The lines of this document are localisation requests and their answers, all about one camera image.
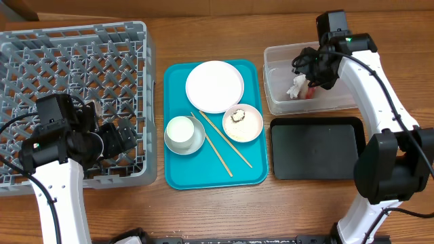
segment teal tray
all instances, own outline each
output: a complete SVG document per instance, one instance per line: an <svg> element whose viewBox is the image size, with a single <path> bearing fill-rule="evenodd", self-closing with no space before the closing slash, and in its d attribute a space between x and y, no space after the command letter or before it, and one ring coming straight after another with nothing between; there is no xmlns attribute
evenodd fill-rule
<svg viewBox="0 0 434 244"><path fill-rule="evenodd" d="M262 114L258 74L256 67L247 60L228 60L244 79L244 95L242 104L254 106ZM250 168L238 154L220 137L214 128L199 114L189 102L185 93L185 83L190 72L200 62L175 64L164 74L164 128L170 119L177 116L191 116L193 112L210 137L214 146L233 173L231 178L213 151L207 140L195 153L187 156L177 155L164 146L165 179L178 190L213 188L223 186L241 186L259 184L265 180L269 172L265 132L252 142L239 143L231 140L239 152L252 164ZM223 114L207 114L208 118L222 132Z"/></svg>

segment wood grain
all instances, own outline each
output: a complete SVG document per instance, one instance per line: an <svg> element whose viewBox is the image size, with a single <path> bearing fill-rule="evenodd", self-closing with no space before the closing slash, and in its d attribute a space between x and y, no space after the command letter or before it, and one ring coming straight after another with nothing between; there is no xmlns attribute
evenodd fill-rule
<svg viewBox="0 0 434 244"><path fill-rule="evenodd" d="M42 17L112 16L115 18L158 18L193 16L239 16L254 14L306 14L333 9L347 12L433 11L432 0L3 0L28 20Z"/></svg>
<svg viewBox="0 0 434 244"><path fill-rule="evenodd" d="M50 13L37 13L39 21L63 21L63 20L91 20L101 18L113 18L103 16L83 16L74 14L50 14Z"/></svg>
<svg viewBox="0 0 434 244"><path fill-rule="evenodd" d="M158 177L149 186L84 190L91 236L108 239L143 227L152 237L294 237L326 234L347 212L351 181L281 181L270 170L257 186L177 191L164 178L163 76L180 62L245 58L257 68L267 139L274 116L265 100L262 65L266 47L317 40L316 14L144 19L157 44L155 122ZM403 105L423 127L434 126L434 12L348 14L354 33L368 32ZM7 23L7 30L110 22L110 20ZM357 109L289 117L356 116ZM434 184L403 204L433 211ZM41 243L35 197L0 198L0 242ZM396 243L434 243L434 221L393 213L379 230Z"/></svg>
<svg viewBox="0 0 434 244"><path fill-rule="evenodd" d="M0 13L0 31L3 31L5 29L6 22L6 16L3 13Z"/></svg>

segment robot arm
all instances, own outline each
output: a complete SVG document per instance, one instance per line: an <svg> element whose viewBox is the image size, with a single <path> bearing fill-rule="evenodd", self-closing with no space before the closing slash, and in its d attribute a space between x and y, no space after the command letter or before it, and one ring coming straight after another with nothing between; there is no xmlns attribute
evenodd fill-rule
<svg viewBox="0 0 434 244"><path fill-rule="evenodd" d="M83 202L83 169L136 146L136 134L126 119L119 128L112 123L98 127L100 110L90 102L77 108L67 94L53 94L36 101L40 125L22 143L23 169L47 189L58 213L64 244L92 243ZM38 186L36 194L45 244L56 243L51 209Z"/></svg>
<svg viewBox="0 0 434 244"><path fill-rule="evenodd" d="M430 162L433 161L434 131L420 129L393 91L380 63L377 47L368 34L352 35L343 11L326 12L317 18L320 48L302 50L293 61L294 73L305 74L309 86L332 89L337 78L352 93L368 129L370 141L354 169L358 194L347 215L332 229L330 243L360 244L384 208L398 207L415 192L422 191L429 177L415 145L398 124L383 89L371 72L354 60L328 52L357 58L380 77L405 127L417 138ZM405 152L397 157L398 148ZM380 220L367 243L385 221Z"/></svg>

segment chopsticks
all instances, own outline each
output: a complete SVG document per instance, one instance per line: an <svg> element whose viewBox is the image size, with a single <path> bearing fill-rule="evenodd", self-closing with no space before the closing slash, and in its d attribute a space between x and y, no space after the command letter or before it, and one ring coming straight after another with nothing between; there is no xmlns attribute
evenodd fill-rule
<svg viewBox="0 0 434 244"><path fill-rule="evenodd" d="M193 114L193 112L190 112L190 113L191 113L191 116L193 116L193 118L196 119L195 114ZM216 147L215 147L214 144L211 142L211 140L210 140L210 138L208 137L208 135L206 134L206 132L205 132L205 137L206 137L206 140L210 143L212 149L214 149L214 152L216 153L217 157L218 157L218 158L220 159L220 161L222 162L222 164L223 164L224 168L226 169L226 171L228 171L228 174L230 175L230 177L233 177L233 174L232 174L231 170L228 168L228 165L226 165L226 163L224 162L222 156L220 156L220 153L218 153Z"/></svg>
<svg viewBox="0 0 434 244"><path fill-rule="evenodd" d="M226 136L223 135L223 133L210 121L210 119L202 112L199 111L199 113L201 113L201 115L203 116L203 118L206 119L206 121L208 121L208 123L217 131L217 133L220 134L220 136L229 144L229 146L231 146L231 148L244 160L245 163L247 163L247 165L249 165L249 167L253 168L253 166L249 163L249 161L247 161L247 159L245 159L245 157L235 148L234 145L232 145L232 143L228 140L228 138L226 138Z"/></svg>

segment plastic grid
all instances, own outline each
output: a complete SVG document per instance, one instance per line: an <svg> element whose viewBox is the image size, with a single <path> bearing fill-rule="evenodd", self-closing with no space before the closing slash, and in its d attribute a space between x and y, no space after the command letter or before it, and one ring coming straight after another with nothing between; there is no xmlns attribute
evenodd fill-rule
<svg viewBox="0 0 434 244"><path fill-rule="evenodd" d="M0 125L36 112L35 101L68 93L102 105L101 124L128 118L138 146L86 172L84 186L150 184L156 178L153 120L155 46L142 22L120 22L0 33ZM18 167L18 151L38 116L14 123L1 135L0 154ZM30 182L0 166L0 196L29 194Z"/></svg>

